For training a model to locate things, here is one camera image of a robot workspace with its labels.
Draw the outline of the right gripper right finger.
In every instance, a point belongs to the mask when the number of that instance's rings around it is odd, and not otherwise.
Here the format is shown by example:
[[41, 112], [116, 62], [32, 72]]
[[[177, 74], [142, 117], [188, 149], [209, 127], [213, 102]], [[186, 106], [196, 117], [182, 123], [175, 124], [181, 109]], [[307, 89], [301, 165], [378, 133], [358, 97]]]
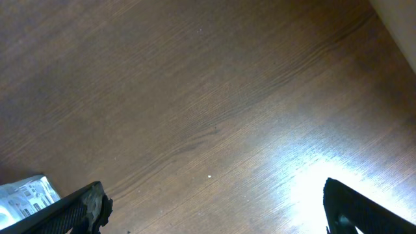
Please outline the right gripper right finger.
[[336, 179], [327, 178], [323, 192], [328, 234], [415, 234], [415, 224]]

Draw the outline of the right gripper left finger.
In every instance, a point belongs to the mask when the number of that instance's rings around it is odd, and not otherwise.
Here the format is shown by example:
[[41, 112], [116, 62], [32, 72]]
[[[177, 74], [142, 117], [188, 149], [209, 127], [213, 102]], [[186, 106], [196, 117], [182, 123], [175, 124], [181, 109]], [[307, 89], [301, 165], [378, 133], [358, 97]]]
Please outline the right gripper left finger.
[[113, 200], [95, 181], [54, 204], [1, 230], [1, 234], [100, 234], [109, 222]]

